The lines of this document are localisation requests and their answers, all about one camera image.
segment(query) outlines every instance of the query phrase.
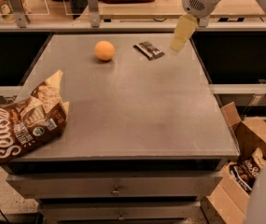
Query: drawer handle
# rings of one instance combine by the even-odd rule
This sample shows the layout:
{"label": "drawer handle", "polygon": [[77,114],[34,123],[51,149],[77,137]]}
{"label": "drawer handle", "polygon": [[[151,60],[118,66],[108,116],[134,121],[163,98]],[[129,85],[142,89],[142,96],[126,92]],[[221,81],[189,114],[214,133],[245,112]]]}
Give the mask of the drawer handle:
{"label": "drawer handle", "polygon": [[122,215],[122,213],[120,213],[120,216],[118,217],[119,221],[125,220],[124,216]]}
{"label": "drawer handle", "polygon": [[118,188],[117,185],[115,185],[114,190],[111,191],[111,194],[112,194],[113,196],[115,196],[115,197],[121,195],[121,191],[119,191],[119,188]]}

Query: table drawer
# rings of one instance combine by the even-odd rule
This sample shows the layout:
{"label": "table drawer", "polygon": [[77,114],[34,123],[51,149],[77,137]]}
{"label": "table drawer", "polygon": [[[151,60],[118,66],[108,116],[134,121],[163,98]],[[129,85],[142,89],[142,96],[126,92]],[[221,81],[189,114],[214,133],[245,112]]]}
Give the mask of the table drawer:
{"label": "table drawer", "polygon": [[131,172],[9,175],[24,198],[207,196],[221,172]]}
{"label": "table drawer", "polygon": [[198,215],[200,202],[41,204],[38,211],[55,221],[178,219]]}

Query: box flap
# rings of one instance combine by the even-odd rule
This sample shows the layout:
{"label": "box flap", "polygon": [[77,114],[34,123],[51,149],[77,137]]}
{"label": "box flap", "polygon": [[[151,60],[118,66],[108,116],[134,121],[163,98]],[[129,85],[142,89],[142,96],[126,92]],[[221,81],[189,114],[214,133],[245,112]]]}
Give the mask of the box flap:
{"label": "box flap", "polygon": [[246,119],[235,132],[241,160],[248,159],[257,147],[260,147],[266,159],[266,122],[260,118]]}
{"label": "box flap", "polygon": [[266,143],[266,122],[263,119],[259,117],[246,119],[244,124]]}
{"label": "box flap", "polygon": [[235,102],[229,103],[221,107],[220,110],[227,123],[227,126],[232,127],[232,129],[235,131],[238,124],[242,121],[240,116],[238,115]]}
{"label": "box flap", "polygon": [[215,207],[226,224],[244,223],[245,215],[221,186],[217,186],[207,199]]}
{"label": "box flap", "polygon": [[234,180],[234,177],[229,173],[229,165],[222,169],[223,178],[220,186],[226,191],[238,208],[245,214],[250,196],[243,188]]}

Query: brown snack bag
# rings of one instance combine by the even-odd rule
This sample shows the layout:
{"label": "brown snack bag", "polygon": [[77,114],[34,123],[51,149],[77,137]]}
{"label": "brown snack bag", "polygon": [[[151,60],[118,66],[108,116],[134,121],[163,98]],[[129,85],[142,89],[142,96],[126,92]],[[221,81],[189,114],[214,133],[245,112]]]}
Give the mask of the brown snack bag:
{"label": "brown snack bag", "polygon": [[263,153],[258,147],[249,159],[231,165],[230,173],[239,185],[249,193],[265,164],[266,160],[263,159]]}
{"label": "brown snack bag", "polygon": [[0,105],[0,166],[63,133],[68,104],[60,96],[61,78],[58,71],[27,100]]}

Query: candy bar wrapper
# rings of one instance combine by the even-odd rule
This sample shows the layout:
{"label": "candy bar wrapper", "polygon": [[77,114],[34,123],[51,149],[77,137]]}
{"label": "candy bar wrapper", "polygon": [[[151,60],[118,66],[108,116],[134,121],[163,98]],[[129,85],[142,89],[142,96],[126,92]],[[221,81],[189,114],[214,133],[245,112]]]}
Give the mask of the candy bar wrapper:
{"label": "candy bar wrapper", "polygon": [[62,74],[56,72],[24,101],[0,105],[0,166],[63,133],[68,103],[60,95]]}
{"label": "candy bar wrapper", "polygon": [[150,61],[158,59],[164,55],[164,53],[153,46],[150,42],[145,41],[133,46],[135,49],[141,51]]}

